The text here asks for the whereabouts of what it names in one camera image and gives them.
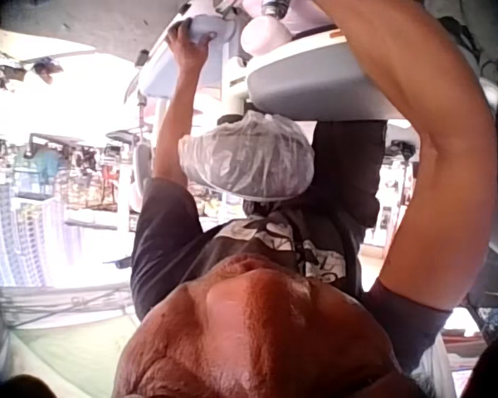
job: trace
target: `raised arm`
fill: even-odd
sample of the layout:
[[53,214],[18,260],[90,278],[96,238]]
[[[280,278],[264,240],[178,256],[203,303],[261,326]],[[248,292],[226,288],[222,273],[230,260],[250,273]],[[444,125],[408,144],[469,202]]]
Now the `raised arm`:
[[452,309],[483,264],[496,195],[495,130],[481,87],[413,0],[315,2],[421,137],[417,188],[380,280],[413,301]]
[[193,100],[198,89],[199,75],[208,57],[208,43],[212,36],[203,36],[198,44],[190,41],[188,29],[191,19],[174,24],[166,41],[177,61],[179,75],[175,94],[171,99],[157,137],[153,177],[176,182],[183,187],[188,179],[179,165],[178,142],[192,129]]

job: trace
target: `wrinkled skin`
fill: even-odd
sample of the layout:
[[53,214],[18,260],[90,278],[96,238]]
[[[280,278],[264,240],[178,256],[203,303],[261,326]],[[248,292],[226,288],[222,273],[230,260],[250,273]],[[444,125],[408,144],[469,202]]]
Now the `wrinkled skin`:
[[361,305],[254,255],[225,259],[149,312],[115,380],[114,396],[132,393],[418,396]]

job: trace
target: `man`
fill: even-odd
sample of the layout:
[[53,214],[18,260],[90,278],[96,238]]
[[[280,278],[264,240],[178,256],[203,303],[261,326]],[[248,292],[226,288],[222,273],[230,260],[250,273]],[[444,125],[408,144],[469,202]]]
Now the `man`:
[[407,374],[486,252],[494,125],[476,77],[415,2],[315,2],[422,140],[414,198],[377,282],[356,288],[354,241],[378,210],[383,122],[320,124],[305,195],[202,232],[177,145],[191,129],[210,37],[194,45],[189,22],[179,24],[167,38],[177,89],[133,253],[143,322],[120,358],[114,397],[421,396]]

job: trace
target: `black t-shirt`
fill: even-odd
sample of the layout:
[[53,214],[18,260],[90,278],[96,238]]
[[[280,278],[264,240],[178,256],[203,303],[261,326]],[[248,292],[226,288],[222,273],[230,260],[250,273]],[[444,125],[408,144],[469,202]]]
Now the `black t-shirt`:
[[[342,222],[347,225],[351,220],[345,216]],[[203,232],[190,193],[171,181],[153,179],[144,195],[133,249],[131,290],[137,316],[144,318],[181,283],[241,253],[264,255],[337,289],[345,281],[343,245],[327,218],[283,209]],[[406,372],[417,366],[450,315],[398,296],[379,281],[360,301],[389,335]]]

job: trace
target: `plastic bag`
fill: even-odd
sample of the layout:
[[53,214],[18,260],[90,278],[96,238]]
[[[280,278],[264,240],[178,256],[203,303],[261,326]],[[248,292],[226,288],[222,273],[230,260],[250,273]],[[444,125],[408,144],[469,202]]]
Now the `plastic bag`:
[[282,201],[304,192],[314,177],[314,150],[292,120],[249,111],[178,145],[188,178],[250,201]]

